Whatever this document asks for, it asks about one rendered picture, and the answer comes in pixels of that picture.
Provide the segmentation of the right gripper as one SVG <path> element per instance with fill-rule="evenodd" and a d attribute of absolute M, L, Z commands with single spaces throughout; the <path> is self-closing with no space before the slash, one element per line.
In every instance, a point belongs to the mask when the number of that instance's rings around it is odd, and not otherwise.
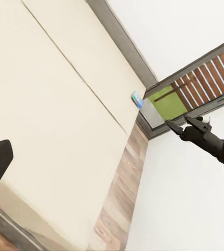
<path fill-rule="evenodd" d="M 192 142 L 207 152 L 213 151 L 218 146 L 218 137 L 211 133 L 211 125 L 196 120 L 195 118 L 185 117 L 189 126 L 183 127 L 167 122 L 168 127 L 182 139 L 183 142 Z M 187 138 L 187 136 L 192 138 Z"/>

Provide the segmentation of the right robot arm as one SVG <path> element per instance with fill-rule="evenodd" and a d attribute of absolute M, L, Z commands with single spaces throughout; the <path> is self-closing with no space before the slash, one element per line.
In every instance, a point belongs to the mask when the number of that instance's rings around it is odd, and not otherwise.
<path fill-rule="evenodd" d="M 182 139 L 183 142 L 192 142 L 203 150 L 216 157 L 220 163 L 224 162 L 220 158 L 220 153 L 224 140 L 211 133 L 211 117 L 185 117 L 189 126 L 183 127 L 167 122 L 168 127 Z M 192 138 L 187 138 L 187 136 Z"/>

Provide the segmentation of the board game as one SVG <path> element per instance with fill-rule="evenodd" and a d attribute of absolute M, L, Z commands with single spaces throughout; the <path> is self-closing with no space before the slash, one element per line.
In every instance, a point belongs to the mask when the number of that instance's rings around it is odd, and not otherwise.
<path fill-rule="evenodd" d="M 132 93 L 132 98 L 134 100 L 134 102 L 139 106 L 142 107 L 144 100 L 142 100 L 142 98 L 139 96 L 139 94 L 135 91 Z"/>

